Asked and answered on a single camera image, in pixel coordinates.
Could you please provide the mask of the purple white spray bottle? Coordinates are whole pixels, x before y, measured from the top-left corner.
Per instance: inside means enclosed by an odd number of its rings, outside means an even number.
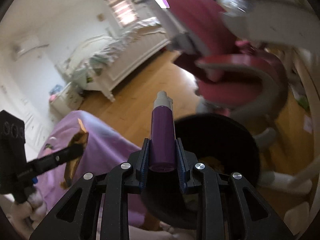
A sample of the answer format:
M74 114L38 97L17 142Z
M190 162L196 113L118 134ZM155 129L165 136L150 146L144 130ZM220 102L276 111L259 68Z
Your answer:
M165 91L157 93L151 120L150 170L171 172L175 169L175 128L173 100Z

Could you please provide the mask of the gold brown wrapper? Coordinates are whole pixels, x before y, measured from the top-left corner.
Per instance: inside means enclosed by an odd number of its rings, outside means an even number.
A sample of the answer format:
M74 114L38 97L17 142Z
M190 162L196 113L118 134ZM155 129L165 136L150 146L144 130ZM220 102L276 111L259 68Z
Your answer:
M73 135L71 141L68 143L68 149L71 151L67 155L68 161L65 166L63 181L60 183L62 189L71 187L76 170L88 144L89 132L80 118L78 118L78 124L79 131Z

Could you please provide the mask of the black trash bin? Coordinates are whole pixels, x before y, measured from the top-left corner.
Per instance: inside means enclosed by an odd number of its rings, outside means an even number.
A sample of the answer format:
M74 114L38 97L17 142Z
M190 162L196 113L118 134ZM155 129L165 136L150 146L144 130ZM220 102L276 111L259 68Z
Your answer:
M260 176L260 155L250 132L233 119L213 113L175 120L176 137L185 151L218 173L242 174L253 186ZM157 219L181 229L197 227L197 195L183 195L176 172L150 172L141 199Z

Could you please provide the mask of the purple round tablecloth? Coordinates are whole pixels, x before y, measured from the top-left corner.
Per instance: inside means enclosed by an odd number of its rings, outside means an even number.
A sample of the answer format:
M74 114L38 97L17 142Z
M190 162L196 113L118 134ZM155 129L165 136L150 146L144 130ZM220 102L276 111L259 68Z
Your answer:
M80 131L78 120L82 121L89 136L73 178L74 183L87 172L95 176L110 172L115 166L126 162L131 153L140 151L140 147L94 115L86 111L72 111L54 127L37 157L42 158L67 147L73 135ZM64 179L65 166L60 165L37 178L36 187L41 192L48 211L67 192L60 186Z

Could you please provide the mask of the white nightstand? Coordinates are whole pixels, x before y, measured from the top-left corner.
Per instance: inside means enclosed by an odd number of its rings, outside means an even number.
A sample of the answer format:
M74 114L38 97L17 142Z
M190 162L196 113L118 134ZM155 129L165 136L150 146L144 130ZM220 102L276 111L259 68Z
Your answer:
M55 109L61 116L66 116L72 111L77 111L83 100L83 97L70 82L63 90L54 95L53 100L50 102L50 107Z

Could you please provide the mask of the pink grey desk chair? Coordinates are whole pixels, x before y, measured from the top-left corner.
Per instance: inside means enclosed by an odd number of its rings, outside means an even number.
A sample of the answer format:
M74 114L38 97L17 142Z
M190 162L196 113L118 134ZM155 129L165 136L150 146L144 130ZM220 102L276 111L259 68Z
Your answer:
M193 74L198 113L218 113L246 124L274 120L288 95L285 68L275 55L239 41L223 23L215 0L167 0L163 9L146 0L179 51L175 65Z

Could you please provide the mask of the white wooden bed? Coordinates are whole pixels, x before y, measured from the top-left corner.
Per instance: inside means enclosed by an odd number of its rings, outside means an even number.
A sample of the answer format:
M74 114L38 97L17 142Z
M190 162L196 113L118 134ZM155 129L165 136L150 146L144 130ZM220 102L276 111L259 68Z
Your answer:
M112 90L168 43L165 29L151 17L117 38L103 34L81 42L57 69L81 90L100 91L114 102Z

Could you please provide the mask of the white air conditioner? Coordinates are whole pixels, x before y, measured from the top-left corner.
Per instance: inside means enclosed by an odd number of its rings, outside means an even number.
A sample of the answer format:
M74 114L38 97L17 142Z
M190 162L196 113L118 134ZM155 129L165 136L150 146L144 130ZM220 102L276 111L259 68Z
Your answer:
M12 44L12 53L14 58L18 59L24 54L39 48L46 48L49 44L42 44L36 35L22 37Z

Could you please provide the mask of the left window with blind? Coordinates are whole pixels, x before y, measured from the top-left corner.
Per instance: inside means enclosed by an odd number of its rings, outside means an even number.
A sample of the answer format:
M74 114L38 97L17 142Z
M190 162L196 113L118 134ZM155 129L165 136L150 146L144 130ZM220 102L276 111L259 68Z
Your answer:
M111 9L117 23L125 28L139 20L138 14L130 0L104 0Z

